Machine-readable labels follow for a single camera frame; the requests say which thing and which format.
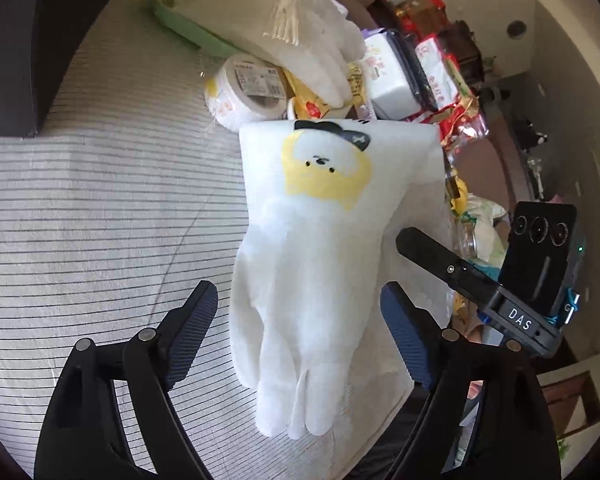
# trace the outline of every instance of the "brown box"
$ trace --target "brown box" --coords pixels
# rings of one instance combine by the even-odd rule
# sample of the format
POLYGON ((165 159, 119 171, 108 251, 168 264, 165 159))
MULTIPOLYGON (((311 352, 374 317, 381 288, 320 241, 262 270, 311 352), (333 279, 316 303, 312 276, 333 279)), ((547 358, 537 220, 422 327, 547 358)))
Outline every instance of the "brown box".
POLYGON ((436 34, 446 25, 444 12, 438 10, 431 0, 406 0, 400 8, 414 23, 421 38, 436 34))

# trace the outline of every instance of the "yellow cartoon dog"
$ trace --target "yellow cartoon dog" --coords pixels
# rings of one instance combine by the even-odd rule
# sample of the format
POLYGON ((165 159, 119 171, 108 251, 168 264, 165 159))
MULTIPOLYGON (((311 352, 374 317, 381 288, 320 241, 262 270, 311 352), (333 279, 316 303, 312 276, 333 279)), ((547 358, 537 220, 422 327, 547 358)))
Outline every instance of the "yellow cartoon dog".
POLYGON ((337 200, 350 210, 371 180, 365 153, 371 137, 330 122, 296 121, 282 145, 285 190, 322 200, 337 200))

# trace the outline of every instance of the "camera lens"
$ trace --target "camera lens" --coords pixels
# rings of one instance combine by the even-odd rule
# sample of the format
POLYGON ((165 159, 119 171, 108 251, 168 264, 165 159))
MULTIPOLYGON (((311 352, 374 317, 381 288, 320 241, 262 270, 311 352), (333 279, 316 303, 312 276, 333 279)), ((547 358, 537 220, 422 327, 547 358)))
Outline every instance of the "camera lens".
POLYGON ((513 232, 517 235, 521 235, 526 231, 526 216, 520 215, 513 222, 513 232))
POLYGON ((556 247, 560 247, 567 241, 567 238, 569 237, 569 228, 566 224, 560 222, 559 224, 551 227, 550 236, 554 245, 556 247))
POLYGON ((544 217, 536 216, 534 221, 531 222, 529 229, 529 238, 533 243, 539 244, 546 238, 547 231, 549 230, 549 222, 544 217))

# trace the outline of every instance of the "green tray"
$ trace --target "green tray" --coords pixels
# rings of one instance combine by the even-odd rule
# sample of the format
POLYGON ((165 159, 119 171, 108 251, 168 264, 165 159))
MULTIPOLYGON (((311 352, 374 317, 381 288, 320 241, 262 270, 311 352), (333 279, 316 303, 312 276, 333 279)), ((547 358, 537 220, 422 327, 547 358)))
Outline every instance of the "green tray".
POLYGON ((235 45, 174 11, 173 5, 173 0, 154 0, 154 14, 163 25, 187 38, 211 56, 229 57, 243 52, 235 45))

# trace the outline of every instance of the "metal bolt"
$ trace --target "metal bolt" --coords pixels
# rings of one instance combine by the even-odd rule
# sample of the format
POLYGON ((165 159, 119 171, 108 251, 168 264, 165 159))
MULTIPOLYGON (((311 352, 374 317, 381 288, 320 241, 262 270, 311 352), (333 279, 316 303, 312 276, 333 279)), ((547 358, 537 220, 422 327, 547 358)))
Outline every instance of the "metal bolt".
POLYGON ((78 352, 83 352, 90 346, 91 346, 91 339, 83 337, 82 339, 78 339, 78 342, 75 344, 75 349, 78 352))
POLYGON ((138 332, 138 339, 140 341, 151 341, 155 337, 155 330, 153 328, 143 328, 138 332))
POLYGON ((460 334, 452 328, 445 328, 442 331, 442 337, 445 338, 447 341, 458 341, 460 334))
POLYGON ((522 346, 515 339, 509 339, 507 341, 507 348, 512 352, 520 352, 522 350, 522 346))

